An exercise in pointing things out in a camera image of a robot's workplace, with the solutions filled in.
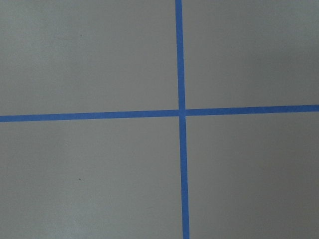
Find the blue tape grid lines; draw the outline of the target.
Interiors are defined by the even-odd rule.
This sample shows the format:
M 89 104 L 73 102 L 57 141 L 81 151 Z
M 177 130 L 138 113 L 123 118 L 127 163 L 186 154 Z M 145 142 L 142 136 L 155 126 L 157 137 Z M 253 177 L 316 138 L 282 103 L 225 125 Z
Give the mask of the blue tape grid lines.
M 6 115 L 6 116 L 1 116 L 0 120 L 1 122 L 28 122 L 28 121 L 99 120 L 99 119 L 130 119 L 130 118 L 142 119 L 142 118 L 177 117 L 178 126 L 179 126 L 182 237 L 184 239 L 188 239 L 190 238 L 190 224 L 189 224 L 186 119 L 188 117 L 196 117 L 196 116 L 311 113 L 311 112 L 318 112 L 319 107 L 318 105 L 288 105 L 288 106 L 188 109 L 186 107 L 186 93 L 185 93 L 182 1 L 176 0 L 174 2 L 174 8 L 175 8 L 175 33 L 176 33 L 176 53 L 177 53 L 176 69 L 177 69 L 177 89 L 178 89 L 178 108 L 176 110 Z

